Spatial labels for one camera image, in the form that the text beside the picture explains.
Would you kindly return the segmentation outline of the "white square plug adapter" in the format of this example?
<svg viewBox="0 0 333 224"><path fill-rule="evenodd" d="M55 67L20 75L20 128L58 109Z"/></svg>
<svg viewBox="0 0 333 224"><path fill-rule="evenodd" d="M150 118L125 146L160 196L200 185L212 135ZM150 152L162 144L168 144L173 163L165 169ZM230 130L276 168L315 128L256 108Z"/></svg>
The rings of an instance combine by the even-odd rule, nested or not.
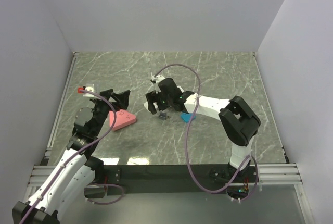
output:
<svg viewBox="0 0 333 224"><path fill-rule="evenodd" d="M154 115L157 113L154 103L148 103L148 110Z"/></svg>

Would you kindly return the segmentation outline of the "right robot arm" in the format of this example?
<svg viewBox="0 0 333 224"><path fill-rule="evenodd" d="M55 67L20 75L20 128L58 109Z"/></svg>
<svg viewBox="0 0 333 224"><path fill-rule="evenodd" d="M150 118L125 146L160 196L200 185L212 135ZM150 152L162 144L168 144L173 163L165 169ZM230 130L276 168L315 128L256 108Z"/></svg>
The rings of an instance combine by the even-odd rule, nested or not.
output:
<svg viewBox="0 0 333 224"><path fill-rule="evenodd" d="M151 78L158 88L146 94L144 107L156 114L172 108L186 114L200 114L221 121L232 144L228 175L235 182L246 175L250 163L253 137L261 121L245 100L240 96L232 99L218 99L185 91L172 78L158 75Z"/></svg>

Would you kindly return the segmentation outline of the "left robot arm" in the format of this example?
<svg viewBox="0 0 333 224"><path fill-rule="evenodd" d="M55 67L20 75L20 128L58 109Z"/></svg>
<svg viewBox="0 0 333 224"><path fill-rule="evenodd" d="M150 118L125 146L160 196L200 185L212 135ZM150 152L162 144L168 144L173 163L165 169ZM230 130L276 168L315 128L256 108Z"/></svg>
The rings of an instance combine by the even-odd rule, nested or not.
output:
<svg viewBox="0 0 333 224"><path fill-rule="evenodd" d="M60 223L75 198L91 183L105 178L104 162L92 156L99 135L110 112L127 109L130 90L119 94L113 89L97 92L92 84L80 87L94 103L93 108L78 110L72 136L57 166L25 202L18 201L12 209L14 223Z"/></svg>

